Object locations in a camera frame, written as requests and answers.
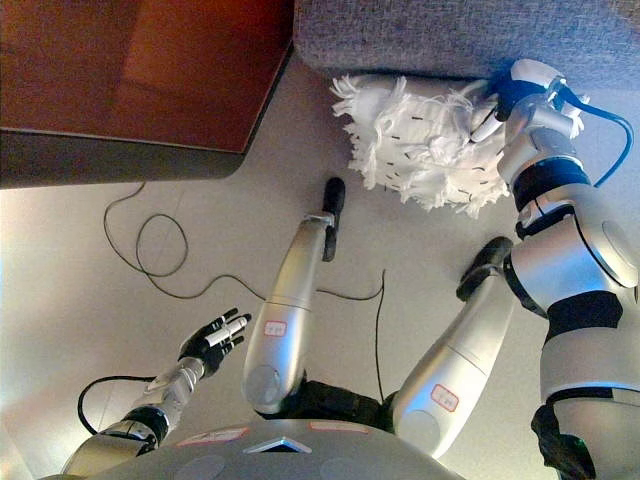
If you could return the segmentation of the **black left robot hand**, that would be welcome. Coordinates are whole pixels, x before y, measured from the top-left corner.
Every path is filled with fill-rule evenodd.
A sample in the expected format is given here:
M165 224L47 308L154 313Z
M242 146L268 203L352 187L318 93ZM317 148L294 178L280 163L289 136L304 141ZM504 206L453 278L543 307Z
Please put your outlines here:
M239 314L237 308L223 313L198 329L183 343L178 360L196 359L202 365L199 378L212 376L225 356L244 341L242 332L251 319L249 313Z

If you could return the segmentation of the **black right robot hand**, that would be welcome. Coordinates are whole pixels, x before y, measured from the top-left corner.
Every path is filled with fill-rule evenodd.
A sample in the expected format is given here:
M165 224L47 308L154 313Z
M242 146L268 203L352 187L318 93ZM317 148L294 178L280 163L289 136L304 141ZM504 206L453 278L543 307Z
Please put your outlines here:
M514 106L524 96L525 89L523 85L522 81L514 80L510 74L505 75L494 85L494 92L497 94L497 105L481 124L472 130L470 134L472 143L480 143L487 140L508 120Z

